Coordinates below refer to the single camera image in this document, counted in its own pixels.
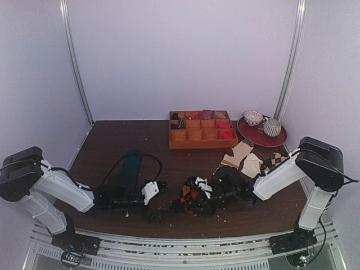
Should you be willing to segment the red yellow argyle sock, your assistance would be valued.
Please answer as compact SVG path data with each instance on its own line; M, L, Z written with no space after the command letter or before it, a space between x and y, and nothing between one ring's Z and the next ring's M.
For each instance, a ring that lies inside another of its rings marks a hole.
M196 213L194 212L194 209L197 203L201 201L214 202L212 201L213 198L214 195L212 194L211 199L208 200L208 198L206 197L205 193L202 190L191 191L190 187L187 185L187 181L185 181L179 192L179 198L175 199L172 202L169 209L174 211L175 213L188 213L195 215Z

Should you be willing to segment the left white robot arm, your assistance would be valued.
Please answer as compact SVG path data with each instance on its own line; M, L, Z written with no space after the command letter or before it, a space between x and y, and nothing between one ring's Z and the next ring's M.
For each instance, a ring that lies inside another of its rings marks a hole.
M156 176L138 185L141 162L150 158L158 163ZM124 211L140 209L143 218L152 221L158 217L149 204L168 189L166 181L158 180L163 165L159 158L140 151L128 151L112 166L101 184L87 186L76 181L68 170L51 165L37 146L22 150L3 160L1 166L1 198L22 205L31 216L40 221L69 250L81 244L71 219L47 200L52 196L81 213Z

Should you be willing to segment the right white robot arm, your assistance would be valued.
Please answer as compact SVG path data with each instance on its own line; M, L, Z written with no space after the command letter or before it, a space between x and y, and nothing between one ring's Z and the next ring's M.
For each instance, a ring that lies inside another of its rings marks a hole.
M219 188L212 187L205 178L188 178L186 187L190 190L184 194L188 210L215 213L217 203L228 198L255 204L257 200L270 199L301 179L310 179L314 187L299 214L298 228L288 238L289 244L296 249L310 239L309 231L315 229L338 190L356 182L343 172L342 151L311 137L302 138L298 148L289 153L277 167L258 177L253 184L246 183L230 166L217 170L215 178Z

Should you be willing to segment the beige striped sock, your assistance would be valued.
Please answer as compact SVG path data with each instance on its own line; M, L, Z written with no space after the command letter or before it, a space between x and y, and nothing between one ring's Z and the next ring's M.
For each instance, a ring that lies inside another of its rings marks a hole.
M245 158L243 167L240 172L250 178L255 178L258 174L261 173L261 166L263 164L263 160L258 158L254 153L248 154Z
M241 162L252 152L253 148L253 141L243 139L236 146L230 148L226 154L224 154L221 162L213 172L213 175L215 175L215 173L224 166L239 169Z

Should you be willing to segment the dark green reindeer sock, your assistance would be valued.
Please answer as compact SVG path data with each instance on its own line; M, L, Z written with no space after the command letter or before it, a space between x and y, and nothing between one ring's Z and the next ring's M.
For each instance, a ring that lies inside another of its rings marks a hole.
M129 150L125 153L119 173L122 187L133 187L137 184L142 162L142 152Z

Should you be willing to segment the brown beige argyle sock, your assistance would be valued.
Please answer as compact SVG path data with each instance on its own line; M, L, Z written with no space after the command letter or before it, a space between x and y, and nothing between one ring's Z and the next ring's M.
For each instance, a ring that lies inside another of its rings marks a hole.
M274 152L270 158L263 161L260 166L260 176L265 176L270 171L277 168L282 162L288 159L287 155L283 155L280 152Z

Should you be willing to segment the red rolled sock lower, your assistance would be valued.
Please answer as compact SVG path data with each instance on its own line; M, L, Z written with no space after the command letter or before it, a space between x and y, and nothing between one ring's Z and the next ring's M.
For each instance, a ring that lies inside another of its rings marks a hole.
M230 130L220 130L219 131L220 138L222 140L232 140L234 136Z

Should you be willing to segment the red rolled sock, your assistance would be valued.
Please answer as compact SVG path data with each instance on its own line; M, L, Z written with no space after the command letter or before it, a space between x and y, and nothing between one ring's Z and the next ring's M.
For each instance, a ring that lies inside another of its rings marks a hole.
M217 121L217 127L219 129L231 129L232 124L225 121Z
M230 130L220 130L219 131L220 138L222 140L232 140L234 136Z

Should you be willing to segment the wooden compartment tray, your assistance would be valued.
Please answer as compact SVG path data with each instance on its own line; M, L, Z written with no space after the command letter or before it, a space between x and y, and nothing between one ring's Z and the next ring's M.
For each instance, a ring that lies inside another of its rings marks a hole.
M170 121L182 119L185 129L171 130ZM231 123L226 110L171 111L169 113L169 148L171 150L225 149L239 143L234 130L219 129L217 121ZM223 140L219 131L231 131L234 139Z

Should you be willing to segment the black white rolled sock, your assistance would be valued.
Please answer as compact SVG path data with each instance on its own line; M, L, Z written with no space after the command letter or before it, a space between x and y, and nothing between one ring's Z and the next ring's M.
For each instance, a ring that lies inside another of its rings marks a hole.
M170 121L171 130L183 130L185 129L185 121L182 119L171 120Z

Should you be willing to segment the red rolled sock upper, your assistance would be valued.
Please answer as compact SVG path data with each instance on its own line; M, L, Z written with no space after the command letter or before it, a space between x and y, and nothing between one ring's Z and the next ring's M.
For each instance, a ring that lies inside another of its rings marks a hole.
M217 127L219 129L231 129L232 124L225 121L217 121Z

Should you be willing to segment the red round plate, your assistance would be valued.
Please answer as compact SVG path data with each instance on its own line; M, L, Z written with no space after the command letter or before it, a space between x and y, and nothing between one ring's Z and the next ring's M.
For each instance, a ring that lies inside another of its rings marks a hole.
M256 126L250 126L242 117L237 122L239 133L245 138L251 140L255 145L267 148L275 148L282 146L287 140L287 132L284 127L276 137L270 137L264 133L263 123Z

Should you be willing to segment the white patterned bowl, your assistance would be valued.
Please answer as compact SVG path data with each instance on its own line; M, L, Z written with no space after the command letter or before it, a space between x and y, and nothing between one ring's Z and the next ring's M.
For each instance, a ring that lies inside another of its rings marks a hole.
M247 110L244 112L244 120L249 126L253 127L262 122L263 115L255 110Z

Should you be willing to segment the striped grey mug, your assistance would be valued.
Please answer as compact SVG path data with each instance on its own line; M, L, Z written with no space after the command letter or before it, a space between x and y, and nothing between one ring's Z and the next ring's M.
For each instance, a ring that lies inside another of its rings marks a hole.
M281 133L282 124L274 118L265 118L263 131L269 137L277 137Z

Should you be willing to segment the front aluminium rail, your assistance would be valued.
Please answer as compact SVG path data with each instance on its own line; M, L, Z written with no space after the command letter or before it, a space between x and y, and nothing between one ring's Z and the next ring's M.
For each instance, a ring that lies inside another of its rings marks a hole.
M281 234L204 238L143 238L79 229L87 236L99 237L97 255L88 255L75 269L349 269L341 252L337 231L332 222L324 223L326 244L314 262L303 268L293 267L290 255L320 249L324 232L315 229L318 243L303 249L274 254L269 240ZM62 250L51 245L44 226L36 223L29 239L29 250L20 269L66 269L60 262Z

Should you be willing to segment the right aluminium frame post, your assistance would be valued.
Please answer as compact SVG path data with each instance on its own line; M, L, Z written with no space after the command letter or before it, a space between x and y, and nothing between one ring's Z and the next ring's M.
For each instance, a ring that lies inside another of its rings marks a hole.
M295 24L291 40L289 57L286 65L285 76L282 82L281 92L274 112L274 118L281 121L284 118L286 106L295 78L296 62L299 58L304 33L305 16L307 10L306 0L298 0Z

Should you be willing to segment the aluminium frame post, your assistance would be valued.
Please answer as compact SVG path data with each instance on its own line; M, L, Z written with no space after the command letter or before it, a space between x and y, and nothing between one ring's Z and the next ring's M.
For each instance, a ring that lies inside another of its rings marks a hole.
M281 92L274 112L274 118L281 121L284 118L286 106L295 78L296 62L299 58L304 33L305 16L307 10L306 0L298 0L295 24L291 40L289 57L286 65L285 76L282 82Z
M69 9L68 9L68 2L66 0L59 0L60 6L60 15L64 27L65 38L67 42L67 49L69 51L70 62L71 62L71 69L73 72L74 80L76 89L78 91L80 97L80 103L84 109L87 121L90 126L94 125L95 121L93 119L90 106L88 103L88 99L84 90L84 85L82 81L82 77L80 74L80 68L78 64L77 54L75 51L75 45L73 40L73 35L71 31L71 23L70 23L70 16L69 16Z

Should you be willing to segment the left aluminium frame post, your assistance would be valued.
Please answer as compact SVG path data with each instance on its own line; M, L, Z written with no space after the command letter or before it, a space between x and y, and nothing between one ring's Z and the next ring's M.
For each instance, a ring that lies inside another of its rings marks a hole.
M84 85L82 81L82 77L80 74L80 68L78 64L77 54L75 51L75 45L73 40L73 35L71 31L71 23L70 23L70 16L69 16L69 9L68 9L68 2L66 0L59 0L60 6L60 15L64 27L65 38L67 42L67 49L69 51L70 62L71 62L71 69L73 72L74 80L76 89L78 91L80 97L80 103L84 109L87 121L90 126L94 125L95 121L93 119L90 106L88 103L88 99L84 90Z

